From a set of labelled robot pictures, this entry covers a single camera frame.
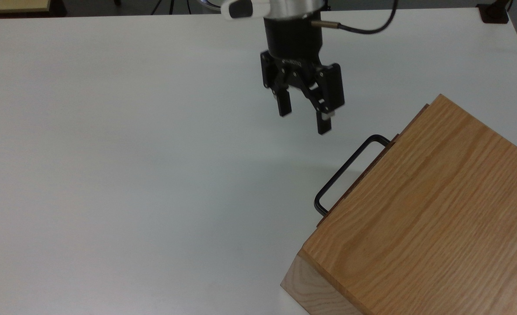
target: cable connector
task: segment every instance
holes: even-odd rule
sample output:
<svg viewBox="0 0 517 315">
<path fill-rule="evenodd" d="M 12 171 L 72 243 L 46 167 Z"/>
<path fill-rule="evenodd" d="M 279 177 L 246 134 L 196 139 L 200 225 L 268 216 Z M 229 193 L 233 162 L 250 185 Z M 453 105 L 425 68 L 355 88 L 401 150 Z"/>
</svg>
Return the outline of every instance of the cable connector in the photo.
<svg viewBox="0 0 517 315">
<path fill-rule="evenodd" d="M 330 22 L 330 21 L 311 21 L 311 26 L 314 28 L 339 28 L 339 22 Z"/>
</svg>

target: black object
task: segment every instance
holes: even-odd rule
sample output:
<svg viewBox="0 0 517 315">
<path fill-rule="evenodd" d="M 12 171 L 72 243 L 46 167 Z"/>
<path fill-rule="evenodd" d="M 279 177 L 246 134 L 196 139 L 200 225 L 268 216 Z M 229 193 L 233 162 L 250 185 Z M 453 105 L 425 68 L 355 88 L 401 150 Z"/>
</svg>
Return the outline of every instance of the black object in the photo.
<svg viewBox="0 0 517 315">
<path fill-rule="evenodd" d="M 288 87 L 299 88 L 317 112 L 318 133 L 324 134 L 331 129 L 334 110 L 344 105 L 344 88 L 340 65 L 320 63 L 322 30 L 311 26 L 320 19 L 320 11 L 293 20 L 265 18 L 268 50 L 260 54 L 260 61 L 264 87 L 272 89 L 280 116 L 292 112 Z"/>
<path fill-rule="evenodd" d="M 238 0 L 229 4 L 229 15 L 232 18 L 249 18 L 253 15 L 251 0 Z"/>
<path fill-rule="evenodd" d="M 510 0 L 497 0 L 492 4 L 477 4 L 476 7 L 480 11 L 482 22 L 486 24 L 507 24 L 509 16 L 505 6 Z"/>
<path fill-rule="evenodd" d="M 157 4 L 155 4 L 154 9 L 151 11 L 150 15 L 155 14 L 155 11 L 157 11 L 157 8 L 159 7 L 159 4 L 161 4 L 162 0 L 159 0 Z M 171 6 L 169 6 L 169 14 L 172 14 L 172 7 L 175 5 L 175 0 L 171 0 Z"/>
<path fill-rule="evenodd" d="M 354 161 L 358 158 L 358 156 L 360 154 L 362 154 L 362 152 L 365 150 L 365 148 L 367 148 L 372 142 L 379 142 L 383 146 L 388 146 L 390 144 L 390 140 L 381 136 L 380 134 L 373 134 L 372 136 L 367 138 L 367 140 L 365 140 L 365 142 L 354 152 L 354 154 L 352 154 L 352 156 L 350 156 L 350 159 L 348 159 L 348 161 L 346 161 L 346 163 L 344 163 L 344 165 L 342 165 L 342 167 L 340 167 L 340 169 L 338 169 L 336 174 L 334 174 L 334 176 L 332 176 L 332 178 L 330 178 L 328 183 L 326 183 L 320 189 L 319 193 L 317 193 L 317 195 L 315 197 L 314 205 L 315 205 L 315 209 L 318 211 L 318 213 L 322 214 L 323 217 L 326 216 L 326 214 L 328 213 L 328 210 L 325 209 L 320 204 L 320 198 L 322 196 L 324 196 L 324 194 L 330 189 L 330 187 L 332 187 L 332 185 L 338 180 L 338 178 L 342 174 L 344 174 L 344 171 L 346 169 L 348 169 L 348 167 L 350 167 L 350 165 L 352 163 L 354 163 Z"/>
</svg>

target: black cable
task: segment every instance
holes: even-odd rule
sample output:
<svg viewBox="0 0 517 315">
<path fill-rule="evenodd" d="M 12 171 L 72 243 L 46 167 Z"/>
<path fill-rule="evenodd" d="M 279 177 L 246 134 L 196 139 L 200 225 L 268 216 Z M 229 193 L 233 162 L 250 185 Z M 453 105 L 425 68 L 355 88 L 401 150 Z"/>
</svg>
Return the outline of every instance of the black cable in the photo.
<svg viewBox="0 0 517 315">
<path fill-rule="evenodd" d="M 175 0 L 171 0 L 171 5 L 169 6 L 169 15 L 172 15 L 172 8 L 173 8 L 173 6 L 175 6 Z"/>
<path fill-rule="evenodd" d="M 159 1 L 157 2 L 157 4 L 155 4 L 155 7 L 154 7 L 154 9 L 153 9 L 153 11 L 151 12 L 151 14 L 150 14 L 150 15 L 155 14 L 155 11 L 157 10 L 157 8 L 158 8 L 159 4 L 161 4 L 161 1 L 162 1 L 162 0 L 159 0 Z"/>
<path fill-rule="evenodd" d="M 348 32 L 353 32 L 353 33 L 358 33 L 358 34 L 376 34 L 376 33 L 382 32 L 385 28 L 387 28 L 390 25 L 390 23 L 393 21 L 394 15 L 397 12 L 397 7 L 398 7 L 398 0 L 394 0 L 393 8 L 392 8 L 392 11 L 390 12 L 390 16 L 389 16 L 388 20 L 386 21 L 385 24 L 383 24 L 383 26 L 381 26 L 380 28 L 376 28 L 374 30 L 362 30 L 361 28 L 351 28 L 350 26 L 343 25 L 339 22 L 328 22 L 328 21 L 312 21 L 311 25 L 315 26 L 317 28 L 338 28 L 340 30 L 345 30 Z"/>
</svg>

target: box side face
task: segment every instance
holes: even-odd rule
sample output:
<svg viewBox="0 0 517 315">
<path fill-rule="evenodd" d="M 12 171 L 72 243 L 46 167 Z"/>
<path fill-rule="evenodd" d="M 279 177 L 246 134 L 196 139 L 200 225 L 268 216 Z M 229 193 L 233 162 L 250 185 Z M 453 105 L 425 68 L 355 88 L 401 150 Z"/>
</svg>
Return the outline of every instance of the box side face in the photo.
<svg viewBox="0 0 517 315">
<path fill-rule="evenodd" d="M 302 253 L 374 314 L 517 315 L 517 147 L 440 96 Z"/>
<path fill-rule="evenodd" d="M 281 286 L 311 315 L 363 315 L 299 255 Z"/>
</svg>

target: box top surface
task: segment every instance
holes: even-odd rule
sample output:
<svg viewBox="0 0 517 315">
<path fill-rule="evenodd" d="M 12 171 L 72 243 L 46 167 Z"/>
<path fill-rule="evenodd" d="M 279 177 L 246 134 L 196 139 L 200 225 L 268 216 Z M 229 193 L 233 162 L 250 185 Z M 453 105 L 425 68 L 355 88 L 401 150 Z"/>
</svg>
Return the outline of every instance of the box top surface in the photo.
<svg viewBox="0 0 517 315">
<path fill-rule="evenodd" d="M 439 96 L 306 259 L 366 314 L 517 314 L 517 147 Z"/>
</svg>

